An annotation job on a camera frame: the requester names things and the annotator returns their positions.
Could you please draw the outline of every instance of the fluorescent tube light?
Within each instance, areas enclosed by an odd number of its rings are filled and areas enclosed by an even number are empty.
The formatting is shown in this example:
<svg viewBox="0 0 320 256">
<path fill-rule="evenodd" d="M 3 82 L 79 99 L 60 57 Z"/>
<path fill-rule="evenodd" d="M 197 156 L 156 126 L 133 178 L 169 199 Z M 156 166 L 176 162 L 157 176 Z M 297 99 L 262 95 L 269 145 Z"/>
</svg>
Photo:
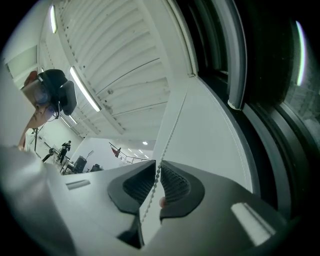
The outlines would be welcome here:
<svg viewBox="0 0 320 256">
<path fill-rule="evenodd" d="M 98 106 L 98 104 L 96 104 L 96 101 L 91 97 L 86 87 L 84 86 L 82 81 L 79 79 L 78 74 L 76 73 L 76 69 L 73 66 L 70 68 L 70 74 L 73 77 L 76 85 L 79 87 L 79 89 L 83 93 L 84 97 L 88 100 L 88 102 L 91 104 L 94 110 L 99 112 L 101 108 Z"/>
<path fill-rule="evenodd" d="M 300 39 L 300 68 L 299 68 L 299 75 L 298 80 L 296 82 L 297 86 L 301 85 L 302 79 L 304 78 L 305 66 L 306 66 L 306 42 L 304 31 L 298 21 L 296 21 L 296 26 L 299 32 L 299 39 Z"/>
<path fill-rule="evenodd" d="M 71 115 L 69 115 L 69 117 L 75 124 L 77 124 L 76 120 L 74 120 L 74 118 Z"/>
<path fill-rule="evenodd" d="M 71 128 L 71 126 L 66 122 L 66 120 L 64 120 L 62 116 L 60 116 L 60 117 L 61 117 L 62 121 L 64 121 L 65 124 L 66 124 L 69 128 Z"/>
<path fill-rule="evenodd" d="M 56 12 L 55 12 L 55 6 L 51 6 L 50 10 L 50 20 L 51 20 L 51 28 L 52 28 L 52 33 L 57 32 L 57 21 L 56 21 Z"/>
</svg>

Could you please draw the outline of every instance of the person wearing headset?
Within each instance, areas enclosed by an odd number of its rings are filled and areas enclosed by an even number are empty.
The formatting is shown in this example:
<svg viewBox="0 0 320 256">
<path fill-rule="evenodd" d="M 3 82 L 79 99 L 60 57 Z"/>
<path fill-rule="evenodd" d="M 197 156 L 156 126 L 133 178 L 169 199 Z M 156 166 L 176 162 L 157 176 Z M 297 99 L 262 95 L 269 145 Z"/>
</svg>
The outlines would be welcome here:
<svg viewBox="0 0 320 256">
<path fill-rule="evenodd" d="M 18 145 L 22 150 L 26 144 L 28 129 L 35 129 L 58 119 L 61 110 L 65 115 L 71 115 L 77 106 L 77 98 L 74 83 L 67 80 L 64 72 L 59 69 L 49 69 L 40 74 L 32 71 L 21 91 L 35 108 Z"/>
</svg>

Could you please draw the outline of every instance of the glasses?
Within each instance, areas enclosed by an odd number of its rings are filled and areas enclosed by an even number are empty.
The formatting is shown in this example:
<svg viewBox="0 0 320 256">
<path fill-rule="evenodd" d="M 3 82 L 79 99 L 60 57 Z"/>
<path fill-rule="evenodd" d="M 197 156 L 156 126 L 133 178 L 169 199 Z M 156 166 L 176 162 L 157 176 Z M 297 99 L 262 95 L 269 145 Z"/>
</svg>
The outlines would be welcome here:
<svg viewBox="0 0 320 256">
<path fill-rule="evenodd" d="M 35 102 L 40 106 L 50 103 L 50 105 L 46 107 L 43 114 L 47 122 L 51 122 L 55 119 L 58 119 L 59 113 L 60 113 L 59 104 L 52 103 L 53 99 L 42 82 L 39 83 L 39 85 L 33 91 L 33 96 L 34 96 Z"/>
</svg>

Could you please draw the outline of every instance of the railing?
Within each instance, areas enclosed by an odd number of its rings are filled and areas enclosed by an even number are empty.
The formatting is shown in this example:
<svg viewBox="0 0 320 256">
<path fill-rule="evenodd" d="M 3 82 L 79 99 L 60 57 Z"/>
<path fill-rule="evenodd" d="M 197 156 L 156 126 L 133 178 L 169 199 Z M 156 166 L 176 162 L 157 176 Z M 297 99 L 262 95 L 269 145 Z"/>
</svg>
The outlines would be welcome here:
<svg viewBox="0 0 320 256">
<path fill-rule="evenodd" d="M 116 154 L 118 148 L 116 148 L 114 145 L 112 145 L 110 142 L 110 147 L 113 151 L 114 154 Z M 119 155 L 118 155 L 118 158 L 122 161 L 122 162 L 125 162 L 125 163 L 128 163 L 128 164 L 135 164 L 135 163 L 140 163 L 140 162 L 143 162 L 143 161 L 147 161 L 147 159 L 144 159 L 144 158 L 138 158 L 138 157 L 132 157 L 132 156 L 127 156 L 126 154 L 122 153 L 120 151 Z"/>
</svg>

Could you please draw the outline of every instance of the ear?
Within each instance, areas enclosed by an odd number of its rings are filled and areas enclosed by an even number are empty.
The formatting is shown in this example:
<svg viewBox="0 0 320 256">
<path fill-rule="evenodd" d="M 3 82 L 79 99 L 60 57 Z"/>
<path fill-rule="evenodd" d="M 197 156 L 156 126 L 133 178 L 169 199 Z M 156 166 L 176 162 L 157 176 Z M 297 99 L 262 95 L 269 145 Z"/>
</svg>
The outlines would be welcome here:
<svg viewBox="0 0 320 256">
<path fill-rule="evenodd" d="M 32 83 L 34 80 L 37 79 L 38 72 L 37 71 L 31 71 L 31 73 L 28 75 L 26 80 L 24 81 L 23 86 L 27 86 L 28 84 Z"/>
</svg>

